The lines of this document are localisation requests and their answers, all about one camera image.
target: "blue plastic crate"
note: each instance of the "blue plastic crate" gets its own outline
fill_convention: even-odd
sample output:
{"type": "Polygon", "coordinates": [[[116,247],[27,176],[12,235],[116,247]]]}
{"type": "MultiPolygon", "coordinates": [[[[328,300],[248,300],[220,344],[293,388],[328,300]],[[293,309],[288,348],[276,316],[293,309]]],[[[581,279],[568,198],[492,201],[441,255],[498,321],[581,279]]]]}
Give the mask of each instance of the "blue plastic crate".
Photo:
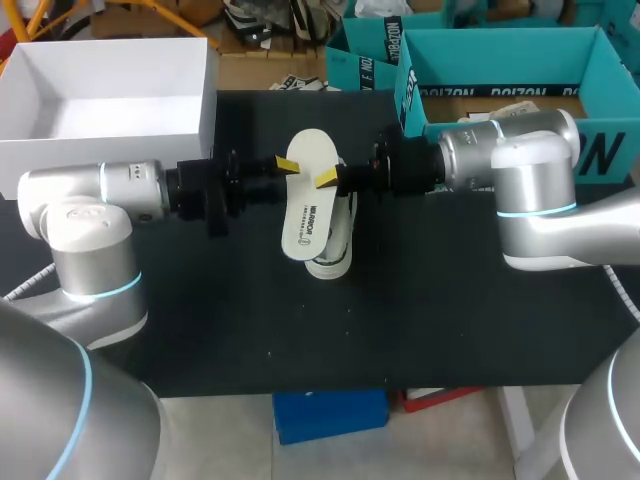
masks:
{"type": "Polygon", "coordinates": [[[273,412],[280,443],[288,445],[383,427],[389,404],[382,390],[275,393],[273,412]]]}

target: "blue box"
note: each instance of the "blue box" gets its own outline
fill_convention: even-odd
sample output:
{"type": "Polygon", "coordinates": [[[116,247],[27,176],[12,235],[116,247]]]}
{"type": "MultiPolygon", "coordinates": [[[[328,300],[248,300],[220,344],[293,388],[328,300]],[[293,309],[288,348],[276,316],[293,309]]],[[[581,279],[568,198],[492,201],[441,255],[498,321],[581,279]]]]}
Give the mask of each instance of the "blue box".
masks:
{"type": "Polygon", "coordinates": [[[332,437],[383,427],[389,404],[382,390],[273,394],[280,443],[332,437]]]}
{"type": "Polygon", "coordinates": [[[608,1],[600,26],[629,71],[640,75],[640,3],[637,0],[608,1]]]}
{"type": "Polygon", "coordinates": [[[640,153],[640,90],[599,28],[404,32],[395,103],[405,136],[464,128],[430,123],[421,94],[579,97],[578,183],[621,183],[640,153]]]}
{"type": "Polygon", "coordinates": [[[343,29],[325,47],[327,80],[340,90],[393,90],[398,67],[349,52],[343,29]]]}
{"type": "Polygon", "coordinates": [[[343,23],[352,53],[397,65],[404,30],[449,28],[453,26],[454,14],[455,0],[444,0],[440,12],[416,13],[403,17],[358,18],[355,15],[355,0],[349,0],[343,23]]]}

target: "red object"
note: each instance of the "red object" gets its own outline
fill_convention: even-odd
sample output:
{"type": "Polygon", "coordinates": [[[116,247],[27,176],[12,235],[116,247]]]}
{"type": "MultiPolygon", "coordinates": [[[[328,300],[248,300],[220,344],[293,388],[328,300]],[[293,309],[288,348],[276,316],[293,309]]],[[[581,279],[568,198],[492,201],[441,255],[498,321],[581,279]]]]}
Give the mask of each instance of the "red object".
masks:
{"type": "Polygon", "coordinates": [[[456,398],[464,397],[474,392],[483,390],[483,387],[456,388],[454,390],[446,390],[442,393],[436,392],[425,397],[407,400],[404,392],[398,393],[398,398],[407,413],[417,412],[425,408],[433,407],[456,398]]]}
{"type": "Polygon", "coordinates": [[[7,30],[0,35],[0,62],[5,61],[13,52],[13,47],[16,46],[18,40],[12,29],[7,30]]]}

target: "metal frame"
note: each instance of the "metal frame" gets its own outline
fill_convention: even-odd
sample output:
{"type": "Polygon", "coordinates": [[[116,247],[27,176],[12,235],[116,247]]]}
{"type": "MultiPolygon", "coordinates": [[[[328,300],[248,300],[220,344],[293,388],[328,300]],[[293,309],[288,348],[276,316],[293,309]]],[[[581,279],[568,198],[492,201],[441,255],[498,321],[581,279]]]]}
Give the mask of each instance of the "metal frame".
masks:
{"type": "MultiPolygon", "coordinates": [[[[150,8],[154,12],[158,13],[158,15],[164,17],[166,20],[175,24],[179,28],[185,30],[190,33],[194,37],[204,37],[209,42],[209,46],[213,49],[217,49],[220,46],[220,43],[210,35],[207,35],[205,32],[196,28],[180,16],[176,15],[174,12],[169,10],[168,8],[160,5],[155,0],[105,0],[107,3],[130,3],[136,5],[143,5],[147,8],[150,8]]],[[[62,22],[64,22],[67,18],[75,13],[81,11],[89,4],[89,0],[77,0],[76,4],[70,8],[67,12],[60,15],[54,21],[49,23],[46,27],[39,28],[44,15],[49,10],[51,5],[51,0],[40,0],[38,2],[38,6],[36,7],[33,17],[29,20],[27,25],[24,24],[24,19],[22,18],[22,14],[20,13],[20,9],[16,3],[16,0],[2,0],[2,6],[7,14],[7,18],[9,19],[9,24],[16,36],[16,39],[19,43],[31,42],[38,37],[44,35],[49,32],[51,29],[57,27],[62,22]]],[[[2,70],[4,69],[7,60],[0,63],[0,74],[2,74],[2,70]]]]}
{"type": "Polygon", "coordinates": [[[560,460],[560,423],[577,389],[578,385],[575,385],[561,398],[537,432],[522,387],[498,389],[516,480],[543,480],[560,460]]]}

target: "shoebox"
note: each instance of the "shoebox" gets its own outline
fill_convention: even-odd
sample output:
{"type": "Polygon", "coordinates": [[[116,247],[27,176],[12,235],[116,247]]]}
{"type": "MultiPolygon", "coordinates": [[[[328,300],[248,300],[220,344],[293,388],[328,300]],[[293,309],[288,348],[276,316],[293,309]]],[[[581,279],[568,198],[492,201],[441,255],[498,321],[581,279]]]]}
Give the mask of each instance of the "shoebox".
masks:
{"type": "Polygon", "coordinates": [[[610,0],[604,7],[600,26],[620,59],[634,75],[640,75],[640,2],[610,0]]]}
{"type": "Polygon", "coordinates": [[[384,427],[384,391],[274,393],[273,416],[280,444],[305,442],[384,427]]]}
{"type": "Polygon", "coordinates": [[[356,55],[349,51],[343,29],[338,30],[325,47],[327,80],[340,90],[393,90],[395,65],[356,55]]]}
{"type": "Polygon", "coordinates": [[[421,0],[415,11],[421,9],[422,13],[386,18],[358,18],[355,3],[356,0],[349,1],[343,19],[349,50],[394,65],[400,58],[400,39],[404,30],[453,26],[455,0],[421,0]]]}
{"type": "Polygon", "coordinates": [[[404,32],[395,103],[405,136],[530,99],[576,117],[578,183],[621,183],[640,152],[640,90],[600,28],[404,32]]]}
{"type": "Polygon", "coordinates": [[[19,43],[0,76],[0,192],[39,168],[208,156],[216,70],[205,38],[19,43]]]}

